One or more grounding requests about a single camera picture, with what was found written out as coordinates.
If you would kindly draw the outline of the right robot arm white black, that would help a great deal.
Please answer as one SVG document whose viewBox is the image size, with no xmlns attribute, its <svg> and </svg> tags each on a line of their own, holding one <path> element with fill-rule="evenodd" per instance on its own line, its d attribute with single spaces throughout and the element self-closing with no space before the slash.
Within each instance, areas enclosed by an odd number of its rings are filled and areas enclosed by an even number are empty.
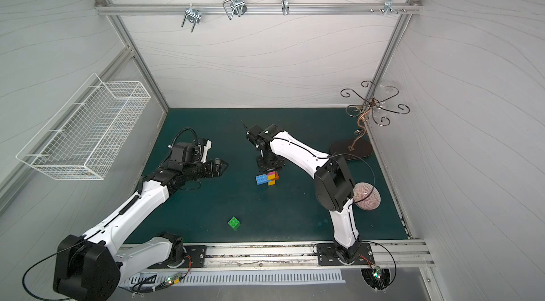
<svg viewBox="0 0 545 301">
<path fill-rule="evenodd" d="M 315 196 L 329 211 L 334 229 L 333 257 L 337 264 L 351 265 L 361 258 L 363 250 L 356 227 L 353 208 L 361 203 L 374 202 L 378 191 L 374 186 L 358 198 L 354 191 L 357 184 L 346 163 L 347 153 L 329 155 L 296 140 L 284 129 L 271 125 L 267 129 L 258 126 L 246 132 L 246 138 L 260 152 L 256 162 L 263 173 L 281 169 L 288 160 L 307 173 L 315 182 Z"/>
</svg>

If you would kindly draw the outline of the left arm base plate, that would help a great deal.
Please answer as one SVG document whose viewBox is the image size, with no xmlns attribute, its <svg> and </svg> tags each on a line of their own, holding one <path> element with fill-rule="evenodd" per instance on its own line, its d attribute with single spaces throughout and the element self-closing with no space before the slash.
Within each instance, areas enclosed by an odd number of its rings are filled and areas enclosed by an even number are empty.
<svg viewBox="0 0 545 301">
<path fill-rule="evenodd" d="M 163 262 L 151 266 L 158 269 L 182 269 L 182 268 L 202 268 L 204 266 L 207 247 L 205 245 L 187 245 L 179 246 L 174 254 Z"/>
</svg>

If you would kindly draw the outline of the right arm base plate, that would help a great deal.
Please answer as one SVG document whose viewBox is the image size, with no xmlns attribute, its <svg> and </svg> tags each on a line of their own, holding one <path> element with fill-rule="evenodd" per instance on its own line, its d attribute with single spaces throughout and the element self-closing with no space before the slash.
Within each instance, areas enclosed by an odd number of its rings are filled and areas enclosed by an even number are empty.
<svg viewBox="0 0 545 301">
<path fill-rule="evenodd" d="M 368 243 L 356 243 L 348 251 L 333 243 L 318 243 L 313 245 L 312 251 L 320 266 L 369 266 L 375 263 Z"/>
</svg>

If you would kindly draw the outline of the green 2x2 lego brick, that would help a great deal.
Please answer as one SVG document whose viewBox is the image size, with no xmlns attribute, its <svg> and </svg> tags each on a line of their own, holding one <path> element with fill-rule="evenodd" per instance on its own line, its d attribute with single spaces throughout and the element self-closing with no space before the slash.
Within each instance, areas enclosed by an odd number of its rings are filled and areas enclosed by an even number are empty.
<svg viewBox="0 0 545 301">
<path fill-rule="evenodd" d="M 238 218 L 236 217 L 232 217 L 229 221 L 228 221 L 228 224 L 229 226 L 232 228 L 232 230 L 236 231 L 239 229 L 239 227 L 241 226 L 241 222 L 239 221 Z"/>
</svg>

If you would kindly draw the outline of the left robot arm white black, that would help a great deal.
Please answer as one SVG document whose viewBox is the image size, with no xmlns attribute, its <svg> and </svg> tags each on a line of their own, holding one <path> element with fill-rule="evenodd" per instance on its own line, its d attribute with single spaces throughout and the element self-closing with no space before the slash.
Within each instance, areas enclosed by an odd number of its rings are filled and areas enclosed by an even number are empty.
<svg viewBox="0 0 545 301">
<path fill-rule="evenodd" d="M 121 246 L 150 213 L 188 181 L 218 178 L 228 163 L 166 161 L 118 209 L 84 234 L 69 235 L 52 254 L 53 291 L 64 300 L 107 300 L 127 278 L 156 264 L 177 268 L 188 263 L 183 239 L 163 232 L 123 251 Z"/>
</svg>

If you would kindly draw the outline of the blue 2x4 lego brick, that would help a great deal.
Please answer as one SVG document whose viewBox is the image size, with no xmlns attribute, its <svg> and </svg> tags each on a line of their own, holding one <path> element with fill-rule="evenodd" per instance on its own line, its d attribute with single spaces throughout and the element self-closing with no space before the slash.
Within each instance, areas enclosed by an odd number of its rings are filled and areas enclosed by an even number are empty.
<svg viewBox="0 0 545 301">
<path fill-rule="evenodd" d="M 268 184 L 269 182 L 268 175 L 262 174 L 262 175 L 256 176 L 255 181 L 258 186 L 263 184 Z"/>
</svg>

